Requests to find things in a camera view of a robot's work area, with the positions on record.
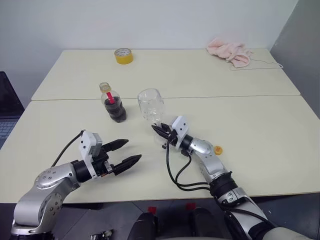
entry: red object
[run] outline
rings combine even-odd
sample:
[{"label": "red object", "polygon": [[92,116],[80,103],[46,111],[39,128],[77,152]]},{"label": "red object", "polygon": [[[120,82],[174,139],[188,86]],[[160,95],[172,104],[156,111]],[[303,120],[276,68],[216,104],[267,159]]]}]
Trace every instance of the red object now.
[{"label": "red object", "polygon": [[114,97],[111,95],[111,92],[107,92],[106,95],[108,96],[108,99],[109,99],[109,102],[111,104],[114,104],[115,103],[115,100],[114,100]]},{"label": "red object", "polygon": [[185,205],[186,210],[195,210],[196,209],[196,203],[195,202],[188,202]]},{"label": "red object", "polygon": [[156,214],[157,208],[155,206],[148,207],[148,212],[152,213],[153,215]]}]

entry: white table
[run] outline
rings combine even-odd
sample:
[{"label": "white table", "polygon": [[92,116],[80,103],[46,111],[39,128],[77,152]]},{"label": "white table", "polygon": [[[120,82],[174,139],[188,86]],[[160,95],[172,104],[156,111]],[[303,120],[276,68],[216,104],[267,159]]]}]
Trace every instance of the white table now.
[{"label": "white table", "polygon": [[[163,98],[300,95],[282,69],[231,70],[231,63],[197,50],[133,50],[127,65],[114,50],[65,50],[32,100],[99,99],[99,83],[108,82],[122,99],[156,88]],[[275,62],[267,49],[253,59]],[[252,61],[248,68],[277,67]]]},{"label": "white table", "polygon": [[[320,121],[301,96],[177,98],[164,103],[168,114],[188,118],[191,136],[223,147],[220,159],[249,195],[320,191]],[[209,197],[205,190],[181,191],[170,181],[165,151],[155,142],[137,100],[124,99],[123,105],[127,120],[116,123],[100,100],[31,102],[0,150],[0,202],[16,203],[82,129],[99,133],[104,143],[130,140],[110,152],[111,163],[136,154],[142,158],[119,176],[84,183],[66,203]],[[78,142],[59,164],[76,159],[80,160]],[[178,151],[170,151],[174,173],[186,162]],[[180,181],[203,181],[195,159]]]}]

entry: roll of tape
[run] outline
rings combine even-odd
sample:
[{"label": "roll of tape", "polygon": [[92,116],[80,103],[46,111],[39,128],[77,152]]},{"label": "roll of tape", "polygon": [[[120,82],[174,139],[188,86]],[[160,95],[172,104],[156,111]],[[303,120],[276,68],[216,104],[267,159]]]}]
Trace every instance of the roll of tape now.
[{"label": "roll of tape", "polygon": [[114,52],[118,64],[129,64],[134,60],[134,56],[129,48],[119,48]]}]

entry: pink towel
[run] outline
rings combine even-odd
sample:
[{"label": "pink towel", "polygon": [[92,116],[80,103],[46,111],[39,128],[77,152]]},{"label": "pink towel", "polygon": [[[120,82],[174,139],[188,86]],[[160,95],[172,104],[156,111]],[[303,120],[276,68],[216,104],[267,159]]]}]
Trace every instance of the pink towel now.
[{"label": "pink towel", "polygon": [[216,37],[206,48],[210,55],[217,55],[231,62],[235,68],[243,68],[249,65],[252,52],[245,49],[243,43],[226,43]]}]

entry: bottle with dark liquid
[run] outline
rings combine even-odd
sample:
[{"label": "bottle with dark liquid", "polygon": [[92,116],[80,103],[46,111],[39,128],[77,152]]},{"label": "bottle with dark liquid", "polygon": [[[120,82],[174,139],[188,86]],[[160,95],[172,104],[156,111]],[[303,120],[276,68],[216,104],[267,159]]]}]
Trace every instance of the bottle with dark liquid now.
[{"label": "bottle with dark liquid", "polygon": [[127,113],[122,105],[120,96],[117,92],[112,91],[107,82],[100,83],[100,91],[102,92],[101,101],[110,117],[117,123],[121,123],[127,119]]}]

